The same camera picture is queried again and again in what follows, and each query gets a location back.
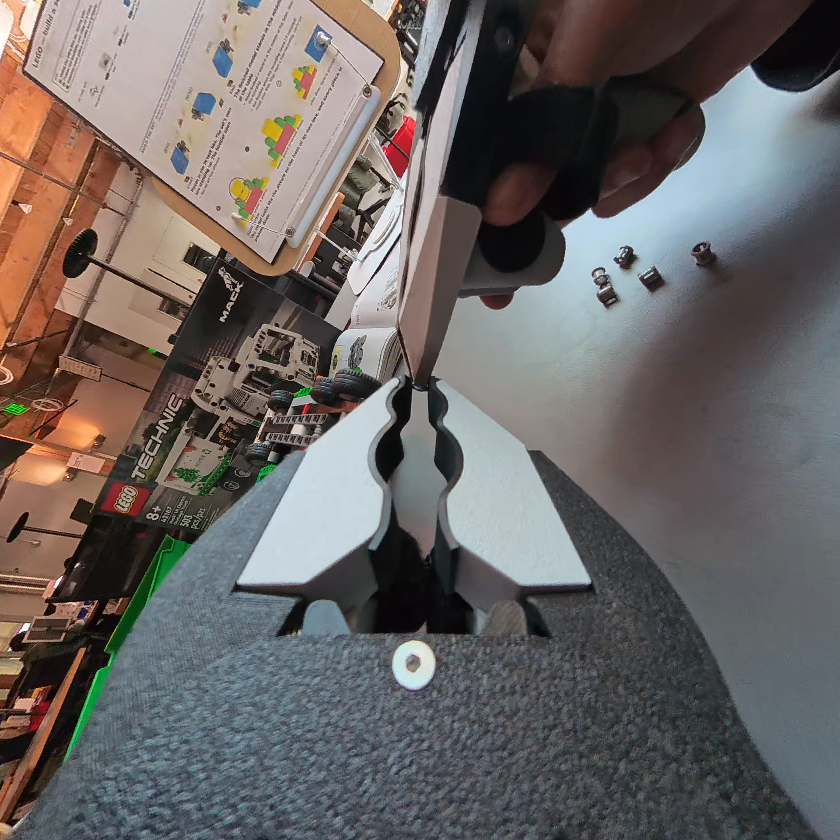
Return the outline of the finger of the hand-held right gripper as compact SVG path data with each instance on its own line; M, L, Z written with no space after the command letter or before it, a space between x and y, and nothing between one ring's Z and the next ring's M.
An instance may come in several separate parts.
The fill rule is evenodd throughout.
M396 327L415 386L427 386L445 341L481 222L480 210L448 196L418 200Z

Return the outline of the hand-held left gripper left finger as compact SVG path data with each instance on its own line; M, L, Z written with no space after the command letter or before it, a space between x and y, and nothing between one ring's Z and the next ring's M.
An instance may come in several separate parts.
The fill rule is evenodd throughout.
M302 454L236 580L291 601L280 634L315 602L350 615L350 632L410 632L410 532L391 486L409 417L410 382L394 377Z

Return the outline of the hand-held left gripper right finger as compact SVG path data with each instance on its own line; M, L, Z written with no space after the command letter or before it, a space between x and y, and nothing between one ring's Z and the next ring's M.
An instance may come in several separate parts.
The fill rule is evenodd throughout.
M427 416L444 482L428 557L430 632L548 632L534 596L579 595L592 578L526 446L433 378Z

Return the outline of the lego truck model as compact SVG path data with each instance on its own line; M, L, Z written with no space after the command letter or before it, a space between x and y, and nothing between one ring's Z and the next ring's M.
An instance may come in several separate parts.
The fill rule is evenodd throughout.
M295 393L270 393L256 439L245 449L245 459L257 470L256 481L266 478L285 457L316 443L380 386L370 375L344 369L320 376L314 385Z

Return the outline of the lego instruction booklet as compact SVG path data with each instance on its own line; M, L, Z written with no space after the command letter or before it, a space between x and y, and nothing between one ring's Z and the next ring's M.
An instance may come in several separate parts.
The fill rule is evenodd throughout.
M379 382L392 378L402 358L396 329L398 291L368 287L350 310L347 328L333 345L329 373L352 370Z

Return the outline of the lego set box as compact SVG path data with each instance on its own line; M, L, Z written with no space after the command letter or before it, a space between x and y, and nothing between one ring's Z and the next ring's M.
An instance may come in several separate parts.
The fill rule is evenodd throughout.
M130 596L159 538L194 541L248 493L259 468L245 449L271 393L297 393L329 367L337 296L295 272L215 259L51 602Z

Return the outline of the person's right hand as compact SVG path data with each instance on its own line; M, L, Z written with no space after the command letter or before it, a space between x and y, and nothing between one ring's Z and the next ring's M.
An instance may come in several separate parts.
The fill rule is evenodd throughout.
M693 107L645 143L612 154L600 218L614 217L662 185L701 141L700 105L781 37L806 1L551 1L534 13L526 48L537 87L599 87L643 75L682 93Z

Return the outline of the red storage box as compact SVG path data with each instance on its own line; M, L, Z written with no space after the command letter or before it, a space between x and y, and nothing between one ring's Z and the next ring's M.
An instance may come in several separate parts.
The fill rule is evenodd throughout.
M382 148L385 157L395 171L405 171L413 149L414 134L417 123L413 117L402 116L402 123L393 136L386 138Z

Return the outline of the green plastic bin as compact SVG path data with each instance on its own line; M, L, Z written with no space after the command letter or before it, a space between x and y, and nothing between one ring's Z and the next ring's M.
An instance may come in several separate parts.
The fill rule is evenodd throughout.
M133 626L144 611L152 595L161 586L181 557L189 550L190 546L189 542L174 539L171 536L164 538L161 547L129 600L125 611L122 613L117 626L104 648L103 666L98 669L96 675L93 677L87 698L81 708L76 728L70 738L65 760L69 759L72 750L76 747L81 734L88 724L126 637L132 631Z

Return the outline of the black pendant lamp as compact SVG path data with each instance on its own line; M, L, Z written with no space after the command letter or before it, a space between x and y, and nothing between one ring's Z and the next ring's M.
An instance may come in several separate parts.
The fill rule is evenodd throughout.
M154 278L162 282L157 286L129 272L118 268L113 263L97 257L98 235L92 228L83 229L66 248L62 260L62 273L67 279L79 278L89 267L95 266L101 271L114 275L130 285L140 288L166 301L185 307L191 306L198 290L163 275L154 269L147 269Z

